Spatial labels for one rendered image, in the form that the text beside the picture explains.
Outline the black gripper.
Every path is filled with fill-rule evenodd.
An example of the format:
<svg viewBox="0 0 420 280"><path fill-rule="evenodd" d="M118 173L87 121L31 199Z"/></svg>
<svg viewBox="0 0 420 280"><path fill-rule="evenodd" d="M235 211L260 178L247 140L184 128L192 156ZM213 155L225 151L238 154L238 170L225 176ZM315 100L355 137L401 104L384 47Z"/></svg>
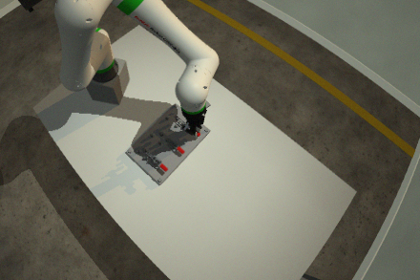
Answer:
<svg viewBox="0 0 420 280"><path fill-rule="evenodd" d="M198 137L197 131L200 133L200 129L202 128L201 126L204 123L204 118L202 117L199 120L189 120L186 119L186 125L182 127L183 130L185 130L186 132L189 132L192 136L194 136L195 138ZM189 128L190 126L190 128Z"/></svg>

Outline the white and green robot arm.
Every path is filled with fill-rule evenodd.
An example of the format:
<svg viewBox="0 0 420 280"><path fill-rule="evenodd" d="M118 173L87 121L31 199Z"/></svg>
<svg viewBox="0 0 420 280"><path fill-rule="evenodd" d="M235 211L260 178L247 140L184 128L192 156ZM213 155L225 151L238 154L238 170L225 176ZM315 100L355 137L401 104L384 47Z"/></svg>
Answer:
<svg viewBox="0 0 420 280"><path fill-rule="evenodd" d="M181 112L189 120L205 117L206 98L219 67L219 57L161 0L56 0L54 15L62 46L63 86L78 92L92 79L103 83L116 77L118 64L109 35L97 27L111 3L157 36L186 63L176 85Z"/></svg>

